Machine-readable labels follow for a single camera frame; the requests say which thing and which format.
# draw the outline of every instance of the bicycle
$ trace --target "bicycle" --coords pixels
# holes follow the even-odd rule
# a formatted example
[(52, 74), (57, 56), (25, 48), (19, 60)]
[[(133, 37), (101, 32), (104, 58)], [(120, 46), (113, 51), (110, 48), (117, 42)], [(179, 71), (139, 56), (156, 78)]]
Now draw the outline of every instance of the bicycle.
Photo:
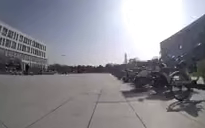
[[(176, 62), (178, 62), (175, 67), (176, 71), (169, 75), (168, 80), (169, 88), (172, 95), (175, 99), (179, 101), (189, 99), (192, 94), (191, 92), (193, 91), (193, 88), (205, 90), (205, 68), (200, 70), (199, 73), (195, 75), (195, 79), (193, 80), (190, 76), (189, 67), (186, 61), (182, 59), (186, 55), (187, 54), (175, 59)], [(194, 60), (192, 65), (196, 65), (197, 62), (198, 60)], [(192, 72), (195, 72), (198, 69), (197, 66), (194, 67), (194, 71)], [(203, 84), (198, 84), (198, 80), (200, 77), (203, 78)]]

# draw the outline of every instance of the person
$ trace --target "person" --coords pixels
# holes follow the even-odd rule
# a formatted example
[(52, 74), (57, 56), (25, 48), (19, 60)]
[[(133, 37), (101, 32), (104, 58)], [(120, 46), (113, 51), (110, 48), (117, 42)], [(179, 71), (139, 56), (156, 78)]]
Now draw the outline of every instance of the person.
[(28, 64), (26, 64), (25, 69), (26, 69), (26, 74), (27, 74), (27, 75), (28, 75), (28, 73), (29, 73), (29, 68), (30, 68), (30, 66), (29, 66)]

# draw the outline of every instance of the white building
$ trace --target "white building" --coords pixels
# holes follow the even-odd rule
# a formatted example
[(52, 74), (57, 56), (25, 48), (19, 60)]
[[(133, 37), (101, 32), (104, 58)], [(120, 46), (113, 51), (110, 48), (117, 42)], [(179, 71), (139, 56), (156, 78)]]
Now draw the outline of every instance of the white building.
[(0, 21), (0, 65), (8, 58), (17, 58), (30, 67), (47, 67), (47, 48), (44, 43)]

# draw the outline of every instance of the paved plaza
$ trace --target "paved plaza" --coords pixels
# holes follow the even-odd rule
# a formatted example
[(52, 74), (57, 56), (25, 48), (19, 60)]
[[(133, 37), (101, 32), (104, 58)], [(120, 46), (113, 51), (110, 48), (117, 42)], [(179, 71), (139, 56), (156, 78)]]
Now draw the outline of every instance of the paved plaza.
[(0, 75), (0, 128), (205, 128), (205, 92), (179, 103), (110, 74)]

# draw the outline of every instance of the parked bicycle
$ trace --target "parked bicycle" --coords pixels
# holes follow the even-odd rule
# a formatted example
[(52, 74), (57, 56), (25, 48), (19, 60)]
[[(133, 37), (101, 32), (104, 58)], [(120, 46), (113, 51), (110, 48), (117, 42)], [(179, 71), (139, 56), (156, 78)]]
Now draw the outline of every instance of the parked bicycle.
[[(193, 50), (197, 49), (198, 47), (201, 47), (201, 44), (198, 44)], [(159, 73), (157, 73), (160, 76), (164, 76), (164, 78), (166, 78), (167, 87), (169, 87), (174, 98), (179, 101), (189, 99), (193, 88), (205, 89), (205, 70), (201, 70), (202, 72), (197, 73), (195, 76), (196, 79), (191, 79), (189, 65), (187, 65), (187, 62), (183, 59), (186, 55), (187, 54), (184, 54), (178, 57), (172, 56), (172, 60), (175, 61), (176, 66), (172, 69), (169, 68), (169, 70), (166, 72), (161, 70)], [(194, 71), (196, 71), (196, 62), (198, 60), (192, 60), (193, 61), (191, 65), (195, 67)], [(203, 78), (204, 83), (198, 84), (197, 81), (201, 77)]]

